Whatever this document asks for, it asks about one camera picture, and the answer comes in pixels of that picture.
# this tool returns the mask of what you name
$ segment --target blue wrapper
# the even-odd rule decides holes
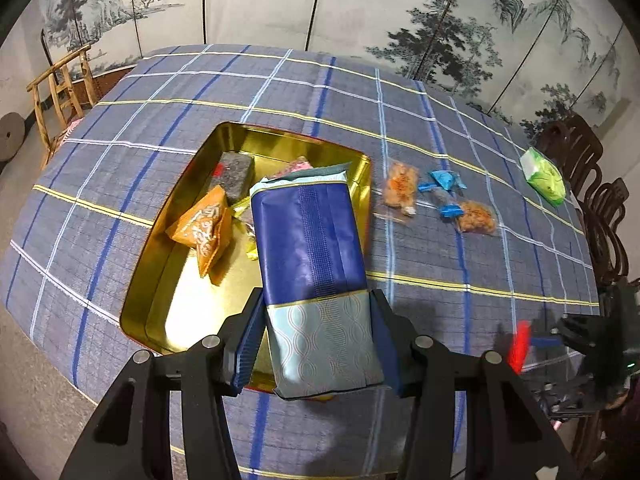
[[[383,380],[346,174],[318,173],[250,191],[271,363],[284,399]]]
[[[451,191],[454,187],[466,189],[465,184],[460,178],[460,174],[455,171],[437,170],[430,171],[429,174],[435,179],[438,184],[440,184],[440,187],[442,189],[445,189],[447,191]]]

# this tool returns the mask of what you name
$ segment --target concrete floor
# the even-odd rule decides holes
[[[45,118],[50,132],[59,131],[52,110]],[[0,173],[0,258],[44,157],[34,126]],[[94,404],[51,365],[1,303],[0,378],[0,420],[15,448],[40,480],[57,479]],[[174,479],[187,478],[184,457],[172,455]]]

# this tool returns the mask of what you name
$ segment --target red object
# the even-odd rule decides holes
[[[216,166],[216,169],[213,170],[213,176],[222,176],[225,171],[225,167],[219,162]]]
[[[519,374],[524,366],[529,351],[529,340],[531,338],[531,326],[528,321],[519,321],[516,333],[513,335],[509,357],[507,362],[513,371]]]

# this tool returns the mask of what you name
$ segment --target blue checkered tablecloth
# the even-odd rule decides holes
[[[383,169],[400,160],[458,171],[466,196],[493,206],[496,236],[460,235],[425,195],[406,223],[372,218],[371,286],[454,351],[480,354],[518,320],[549,327],[593,312],[589,252],[573,208],[552,208],[524,180],[524,133],[421,83],[328,55],[190,45],[143,59],[73,130],[15,224],[0,301],[53,364],[98,401],[139,345],[118,316],[149,226],[192,155],[222,121],[351,146]],[[578,356],[530,352],[526,369],[572,373]],[[464,461],[463,394],[455,464]],[[329,402],[245,391],[225,399],[245,476],[375,476],[397,467],[410,401],[384,388]],[[172,444],[181,452],[179,397]]]

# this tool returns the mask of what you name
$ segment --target chair back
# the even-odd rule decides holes
[[[602,221],[616,232],[618,225],[625,217],[625,201],[629,198],[629,190],[625,181],[618,177],[611,183],[602,184],[590,197],[588,207]]]
[[[549,123],[536,139],[535,147],[558,165],[576,198],[592,172],[594,180],[584,199],[598,189],[602,182],[602,171],[598,166],[603,153],[602,143],[580,115],[573,114],[564,121]]]
[[[598,286],[617,282],[629,272],[626,249],[616,234],[625,217],[629,192],[624,180],[602,184],[582,204],[584,227]]]
[[[78,50],[67,54],[58,62],[54,63],[51,67],[40,74],[36,79],[31,81],[27,85],[27,92],[30,92],[33,96],[33,108],[36,115],[36,124],[38,126],[38,132],[40,138],[47,149],[47,162],[59,147],[57,139],[50,139],[47,131],[47,126],[44,121],[42,101],[40,99],[40,91],[38,85],[45,79],[49,81],[49,88],[51,90],[51,99],[53,106],[56,110],[56,117],[60,123],[62,133],[67,128],[69,122],[74,118],[84,117],[84,111],[80,106],[80,101],[74,90],[73,83],[71,81],[71,75],[69,73],[68,64],[76,58],[80,60],[80,68],[82,70],[82,79],[84,80],[84,86],[86,88],[86,94],[89,99],[89,104],[93,107],[98,102],[96,98],[94,77],[89,67],[89,62],[86,56],[88,50],[91,49],[90,44],[82,46]],[[55,73],[60,71],[63,81],[58,84],[56,81]],[[65,117],[65,110],[71,108],[68,117]]]

